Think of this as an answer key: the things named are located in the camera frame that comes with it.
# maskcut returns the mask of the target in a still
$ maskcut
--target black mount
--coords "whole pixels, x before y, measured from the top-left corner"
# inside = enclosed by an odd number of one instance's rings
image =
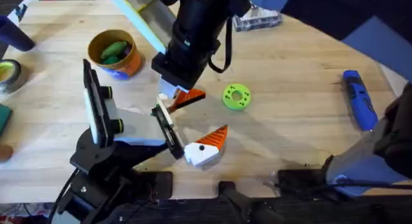
[[[234,182],[219,182],[218,192],[219,198],[232,208],[239,224],[298,224],[279,215],[269,203],[238,192]]]
[[[125,204],[169,199],[173,191],[171,172],[138,172],[133,169],[166,149],[175,158],[183,155],[183,148],[160,108],[156,106],[152,112],[164,132],[164,144],[129,145],[114,141],[114,135],[124,129],[123,123],[110,120],[104,101],[112,99],[109,96],[111,88],[100,86],[96,71],[91,69],[87,60],[84,60],[84,86],[95,121],[95,133],[87,129],[77,142],[70,163],[79,172],[58,202],[57,212],[67,211],[81,224],[94,224],[116,218],[110,214]]]
[[[76,153],[70,159],[80,172],[59,202],[57,212],[68,211],[80,223],[92,224],[106,219],[119,205],[170,198],[172,173],[140,173],[132,169],[167,148],[166,144],[146,147],[123,142],[99,148],[88,129],[79,138]]]

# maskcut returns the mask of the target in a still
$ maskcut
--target orange cup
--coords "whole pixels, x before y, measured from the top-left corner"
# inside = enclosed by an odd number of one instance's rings
[[[114,64],[102,64],[100,54],[109,45],[117,41],[126,41],[131,44],[130,53],[121,61]],[[93,38],[88,48],[89,58],[112,77],[126,80],[135,75],[141,68],[142,58],[137,50],[132,36],[123,30],[106,30]]]

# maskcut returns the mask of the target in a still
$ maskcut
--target wooden tabletop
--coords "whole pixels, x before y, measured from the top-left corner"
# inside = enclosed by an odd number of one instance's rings
[[[172,171],[173,198],[215,197],[220,180],[235,181],[248,196],[273,196],[265,184],[277,170],[320,167],[330,154],[347,150],[361,132],[339,84],[344,70],[359,71],[380,117],[394,100],[376,62],[284,18],[277,28],[234,33],[231,67],[221,75],[207,68],[196,85],[207,98],[173,115],[186,142],[228,124],[220,161],[196,169],[165,151],[137,167]],[[0,203],[54,201],[74,170],[69,158],[88,128],[82,59],[96,34],[125,30],[146,57],[142,72],[128,81],[96,68],[100,83],[113,87],[118,107],[149,114],[159,78],[150,67],[155,50],[111,1],[39,1],[30,5],[21,28],[37,47],[27,53],[10,47],[5,55],[32,74],[19,91],[1,97],[14,113],[0,144],[12,145],[15,154],[0,164]],[[224,46],[214,58],[220,66],[223,61]],[[230,83],[252,92],[246,110],[223,105],[221,94]]]

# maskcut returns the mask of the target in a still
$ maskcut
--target green plastic part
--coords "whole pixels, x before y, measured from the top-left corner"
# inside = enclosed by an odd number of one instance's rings
[[[100,55],[100,59],[104,60],[110,56],[116,56],[119,53],[121,53],[126,46],[126,41],[114,42],[113,44],[109,45],[109,47],[103,50],[102,54]]]
[[[243,111],[250,103],[252,94],[242,84],[231,84],[223,91],[223,103],[234,111]]]
[[[103,61],[103,64],[114,64],[118,63],[119,59],[116,56],[110,56],[106,60]]]

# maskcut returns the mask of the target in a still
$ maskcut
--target black cable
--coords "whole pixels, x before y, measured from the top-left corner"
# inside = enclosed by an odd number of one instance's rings
[[[212,62],[212,56],[209,57],[209,66],[212,68],[212,70],[218,72],[218,73],[223,73],[226,71],[230,64],[232,63],[232,18],[229,17],[229,19],[226,22],[226,56],[225,56],[225,66],[223,69],[215,66]]]
[[[126,224],[137,212],[144,206],[146,206],[149,203],[149,201],[146,201],[145,203],[141,204],[139,207],[136,208],[135,211],[133,211],[132,214],[125,220],[124,224]]]
[[[317,187],[312,187],[304,190],[294,190],[294,189],[289,189],[286,187],[283,187],[280,184],[275,184],[275,187],[278,187],[280,189],[284,189],[289,192],[294,192],[295,194],[298,194],[300,196],[307,196],[310,194],[313,194],[315,192],[321,192],[321,191],[327,191],[328,189],[331,188],[336,188],[336,187],[370,187],[374,189],[412,189],[412,185],[391,185],[388,183],[374,183],[374,182],[344,182],[344,183],[335,183],[335,184],[326,184],[326,185],[320,185]]]
[[[69,187],[69,184],[71,183],[71,181],[73,180],[73,178],[76,176],[76,174],[77,174],[78,172],[79,172],[79,170],[78,170],[78,169],[75,169],[75,170],[73,171],[73,173],[71,174],[71,176],[69,177],[69,179],[68,179],[68,180],[66,181],[66,183],[64,184],[62,190],[60,191],[60,194],[58,195],[55,203],[53,204],[53,208],[51,209],[49,218],[47,219],[47,224],[51,224],[51,223],[52,223],[54,214],[56,213],[56,210],[57,210],[57,206],[59,205],[59,202],[60,202],[60,200],[62,199],[63,194],[66,192],[67,188]]]
[[[32,223],[37,224],[36,220],[34,220],[34,217],[32,216],[32,214],[30,214],[30,212],[27,209],[26,204],[23,203],[23,208],[26,210],[28,217],[30,218],[30,220],[32,221]]]
[[[318,187],[311,188],[311,191],[324,190],[328,188],[335,187],[371,187],[376,189],[412,189],[412,185],[391,185],[388,183],[373,183],[373,182],[345,182],[345,183],[335,183],[330,185],[322,185]]]

